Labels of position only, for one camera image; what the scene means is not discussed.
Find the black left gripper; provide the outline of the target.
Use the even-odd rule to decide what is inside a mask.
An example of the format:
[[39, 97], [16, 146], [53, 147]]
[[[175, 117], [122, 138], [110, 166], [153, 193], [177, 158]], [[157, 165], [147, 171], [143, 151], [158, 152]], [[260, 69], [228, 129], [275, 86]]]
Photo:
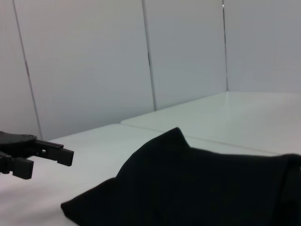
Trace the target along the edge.
[[74, 151], [64, 148], [64, 145], [37, 140], [34, 135], [0, 133], [0, 172], [24, 180], [32, 178], [34, 161], [28, 157], [35, 154], [32, 147], [35, 143], [36, 156], [56, 161], [58, 164], [70, 167]]

